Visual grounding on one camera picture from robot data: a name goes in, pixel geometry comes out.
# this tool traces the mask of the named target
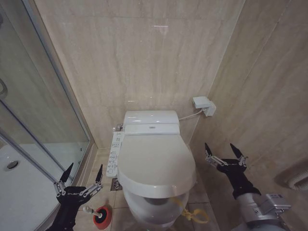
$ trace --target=yellow rope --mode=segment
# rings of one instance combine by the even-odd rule
[[[187,220],[194,220],[195,222],[197,222],[197,223],[200,223],[200,224],[207,224],[208,222],[209,222],[209,218],[208,218],[208,215],[207,215],[207,213],[204,211],[204,210],[202,210],[202,209],[195,209],[194,211],[193,211],[193,213],[190,213],[185,207],[184,207],[184,205],[182,204],[182,201],[180,201],[178,198],[176,198],[176,197],[172,197],[171,198],[172,199],[172,201],[174,202],[174,203],[176,203],[176,204],[178,204],[180,207],[182,207],[183,208],[183,212],[182,212],[182,216],[184,216],[184,217],[186,217],[187,218]],[[200,220],[200,219],[198,219],[197,217],[196,217],[196,215],[201,215],[202,217],[204,217],[205,218],[205,220]]]

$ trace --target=robotic arm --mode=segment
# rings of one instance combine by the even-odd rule
[[[98,193],[103,187],[103,165],[101,165],[93,185],[87,188],[83,186],[65,187],[64,183],[67,181],[72,167],[73,163],[63,173],[60,180],[53,184],[57,194],[57,200],[61,206],[53,224],[46,231],[72,231],[75,226],[75,218],[79,207],[88,202],[90,198]]]
[[[246,159],[241,151],[230,143],[236,159],[220,159],[214,156],[205,143],[205,159],[219,172],[225,173],[233,187],[233,197],[240,204],[245,225],[233,231],[246,230],[288,230],[280,214],[291,208],[281,194],[261,195],[260,191],[247,179],[244,172]]]

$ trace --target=toilet seat lid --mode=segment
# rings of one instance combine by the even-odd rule
[[[196,182],[194,158],[180,135],[126,136],[117,163],[123,188],[143,197],[178,196]]]

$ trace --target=toilet tank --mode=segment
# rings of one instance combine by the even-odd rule
[[[175,111],[127,111],[123,122],[125,135],[180,134]]]

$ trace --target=white power plug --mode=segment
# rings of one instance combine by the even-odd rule
[[[202,108],[205,116],[213,116],[216,111],[215,104],[205,96],[193,97],[194,107]]]

